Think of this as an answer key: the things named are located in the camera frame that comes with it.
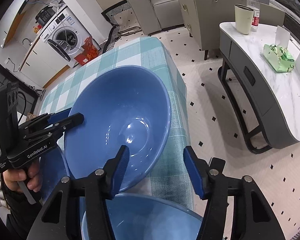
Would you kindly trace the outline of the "person left hand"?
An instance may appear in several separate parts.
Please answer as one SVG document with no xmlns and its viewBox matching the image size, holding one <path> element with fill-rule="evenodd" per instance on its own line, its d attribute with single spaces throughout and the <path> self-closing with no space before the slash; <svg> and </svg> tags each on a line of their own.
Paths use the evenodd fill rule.
<svg viewBox="0 0 300 240">
<path fill-rule="evenodd" d="M 30 178 L 29 182 L 27 183 L 27 188 L 29 190 L 33 190 L 34 192 L 40 191 L 42 187 L 42 175 L 40 172 L 38 159 L 32 162 L 27 174 L 22 169 L 9 169 L 3 173 L 3 179 L 6 186 L 12 191 L 22 192 L 22 189 L 20 188 L 18 182 L 25 181 L 27 177 Z"/>
</svg>

